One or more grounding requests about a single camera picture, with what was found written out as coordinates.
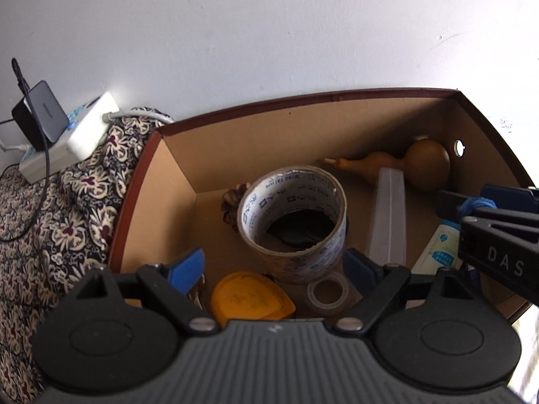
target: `power strip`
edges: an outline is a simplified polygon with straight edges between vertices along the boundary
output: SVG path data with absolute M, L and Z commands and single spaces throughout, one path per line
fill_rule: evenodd
M 114 98 L 107 91 L 71 112 L 67 116 L 69 126 L 49 148 L 50 174 L 89 158 L 108 129 L 108 123 L 103 122 L 101 116 L 118 110 Z M 29 183 L 45 178 L 45 152 L 36 152 L 33 147 L 28 149 L 19 164 L 19 171 Z

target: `cardboard box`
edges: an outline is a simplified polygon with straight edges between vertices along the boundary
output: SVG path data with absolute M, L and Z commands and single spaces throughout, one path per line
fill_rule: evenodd
M 319 165 L 319 159 L 360 159 L 384 150 L 401 157 L 414 138 L 429 136 L 451 157 L 449 187 L 478 195 L 487 182 L 528 187 L 525 169 L 490 122 L 459 91 L 377 89 L 315 94 L 232 107 L 159 128 L 146 145 L 117 221 L 110 251 L 113 271 L 168 263 L 192 247 L 207 257 L 208 293 L 227 274 L 264 272 L 260 259 L 225 225 L 226 189 L 255 181 L 278 167 Z M 457 157 L 454 144 L 466 147 Z M 365 251 L 373 188 L 361 178 L 327 168 L 344 187 L 350 222 L 347 247 Z M 412 267 L 435 232 L 434 193 L 406 186 Z M 285 290 L 303 314 L 304 288 Z M 483 292 L 513 321 L 527 308 L 520 296 L 483 276 Z

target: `clear tape roll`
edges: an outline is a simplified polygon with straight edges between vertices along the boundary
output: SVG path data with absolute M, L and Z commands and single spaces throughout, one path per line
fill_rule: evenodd
M 333 281 L 341 287 L 341 296 L 337 301 L 326 304 L 316 298 L 314 290 L 318 284 L 324 281 Z M 350 288 L 348 286 L 348 280 L 340 273 L 331 272 L 324 278 L 307 285 L 307 305 L 313 312 L 320 314 L 322 317 L 328 317 L 341 313 L 347 307 L 349 294 Z

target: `packing tape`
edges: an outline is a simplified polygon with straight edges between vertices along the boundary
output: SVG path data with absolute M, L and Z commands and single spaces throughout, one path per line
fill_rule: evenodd
M 316 298 L 314 290 L 316 286 L 324 281 L 333 281 L 341 287 L 341 296 L 337 301 L 330 304 L 325 304 Z M 312 282 L 307 286 L 307 306 L 315 313 L 320 314 L 322 317 L 328 317 L 341 313 L 348 306 L 348 295 L 350 294 L 350 288 L 348 286 L 348 280 L 337 272 L 331 272 L 329 275 L 316 282 Z
M 274 221 L 300 209 L 322 211 L 335 228 L 324 240 L 305 250 L 281 252 L 260 245 Z M 275 279 L 286 284 L 307 284 L 328 274 L 341 257 L 346 209 L 344 190 L 328 172 L 309 165 L 285 167 L 266 174 L 247 190 L 238 208 L 238 230 Z

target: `patterned cloth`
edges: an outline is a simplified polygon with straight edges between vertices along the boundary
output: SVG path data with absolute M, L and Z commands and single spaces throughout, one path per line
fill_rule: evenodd
M 87 269 L 107 262 L 114 222 L 150 133 L 161 123 L 118 118 L 93 155 L 50 178 L 38 222 L 0 243 L 0 383 L 15 403 L 42 389 L 30 338 Z M 0 238 L 23 231 L 45 180 L 28 185 L 16 168 L 0 181 Z

